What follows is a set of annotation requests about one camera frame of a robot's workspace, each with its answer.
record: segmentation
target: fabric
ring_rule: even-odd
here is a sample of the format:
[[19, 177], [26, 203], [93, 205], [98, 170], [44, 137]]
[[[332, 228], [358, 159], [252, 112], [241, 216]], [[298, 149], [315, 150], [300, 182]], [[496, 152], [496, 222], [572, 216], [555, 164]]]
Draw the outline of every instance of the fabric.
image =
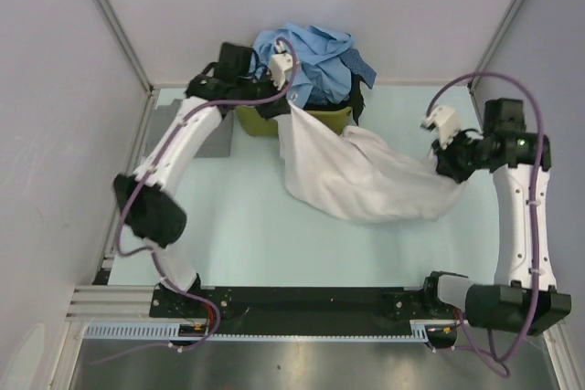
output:
[[338, 104], [334, 104], [329, 101], [325, 101], [324, 104], [315, 104], [311, 100], [312, 96], [314, 95], [315, 91], [319, 90], [313, 87], [311, 91], [311, 95], [309, 96], [308, 102], [304, 105], [305, 110], [316, 110], [316, 111], [338, 111], [342, 110], [345, 107], [351, 107], [351, 114], [354, 118], [354, 122], [356, 125], [359, 125], [359, 117], [361, 116], [362, 112], [364, 111], [364, 107], [366, 107], [364, 102], [364, 96], [362, 95], [362, 89], [360, 87], [360, 82], [362, 82], [362, 77], [359, 77], [355, 73], [351, 74], [351, 89], [349, 91], [349, 95], [347, 96], [347, 100], [343, 100]]
[[295, 105], [304, 107], [314, 86], [333, 103], [347, 97], [351, 89], [351, 71], [339, 56], [354, 45], [349, 34], [319, 26], [303, 28], [286, 23], [275, 31], [262, 31], [256, 37], [254, 49], [261, 63], [269, 64], [276, 37], [287, 38], [301, 60], [301, 69], [288, 94], [289, 98], [296, 95]]
[[373, 70], [364, 59], [362, 59], [362, 56], [359, 55], [359, 51], [356, 48], [352, 47], [348, 49], [339, 56], [339, 59], [341, 59], [341, 62], [351, 70], [351, 73], [360, 76], [362, 81], [370, 89], [374, 87], [374, 82], [376, 82], [376, 71]]
[[[350, 48], [343, 54], [339, 56], [341, 62], [351, 71], [352, 75], [358, 75], [363, 83], [365, 83], [370, 89], [374, 87], [374, 82], [376, 81], [376, 71], [373, 70], [367, 63], [362, 59], [359, 55], [359, 51], [355, 48]], [[327, 105], [329, 100], [327, 99], [327, 95], [325, 92], [319, 89], [318, 87], [313, 87], [311, 90], [311, 94], [309, 95], [309, 99], [307, 102], [310, 102], [315, 105]]]
[[416, 160], [392, 151], [362, 128], [348, 126], [337, 136], [295, 106], [276, 120], [286, 189], [337, 218], [436, 219], [466, 186], [436, 174], [433, 157]]

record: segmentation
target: cable connector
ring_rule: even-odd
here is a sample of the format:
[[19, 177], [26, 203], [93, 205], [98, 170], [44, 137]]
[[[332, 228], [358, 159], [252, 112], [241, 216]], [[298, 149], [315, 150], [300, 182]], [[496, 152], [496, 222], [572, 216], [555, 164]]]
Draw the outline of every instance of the cable connector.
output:
[[287, 53], [272, 55], [268, 69], [272, 74], [274, 87], [281, 90], [286, 83], [286, 74], [293, 69], [293, 56]]
[[430, 132], [437, 131], [439, 145], [443, 150], [452, 142], [455, 135], [461, 131], [461, 122], [457, 111], [446, 105], [439, 105], [432, 109], [431, 114], [425, 116], [420, 126]]

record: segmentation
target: green basket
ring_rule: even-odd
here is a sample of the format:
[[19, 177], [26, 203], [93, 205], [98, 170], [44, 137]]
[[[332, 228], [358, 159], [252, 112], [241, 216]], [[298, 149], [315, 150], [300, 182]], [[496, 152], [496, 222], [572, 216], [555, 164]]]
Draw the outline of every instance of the green basket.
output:
[[[347, 121], [351, 114], [351, 107], [345, 107], [337, 111], [309, 110], [307, 113], [324, 123], [333, 132], [341, 134], [347, 126]], [[242, 128], [250, 136], [278, 137], [278, 123], [273, 120], [266, 121], [253, 107], [236, 107], [236, 115], [238, 115], [238, 120]]]

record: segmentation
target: black bracket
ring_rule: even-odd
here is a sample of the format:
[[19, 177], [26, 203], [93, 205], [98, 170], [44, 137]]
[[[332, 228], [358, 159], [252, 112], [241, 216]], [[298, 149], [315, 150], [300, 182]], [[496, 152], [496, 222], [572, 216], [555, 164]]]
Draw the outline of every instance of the black bracket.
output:
[[[219, 333], [245, 335], [411, 335], [411, 320], [452, 319], [452, 308], [425, 302], [423, 290], [402, 288], [215, 287], [189, 291], [219, 309]], [[206, 318], [196, 301], [159, 285], [154, 318]]]

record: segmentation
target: pile of clothes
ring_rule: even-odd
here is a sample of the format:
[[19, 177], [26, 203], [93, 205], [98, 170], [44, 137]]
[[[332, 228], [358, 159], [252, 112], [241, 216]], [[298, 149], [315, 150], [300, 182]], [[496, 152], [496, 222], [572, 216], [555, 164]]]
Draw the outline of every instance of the pile of clothes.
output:
[[357, 123], [364, 109], [359, 84], [364, 82], [369, 88], [374, 87], [376, 71], [360, 57], [354, 39], [324, 27], [286, 23], [277, 30], [262, 31], [256, 37], [254, 49], [260, 63], [269, 64], [277, 37], [287, 38], [301, 61], [288, 98], [305, 110], [352, 107]]

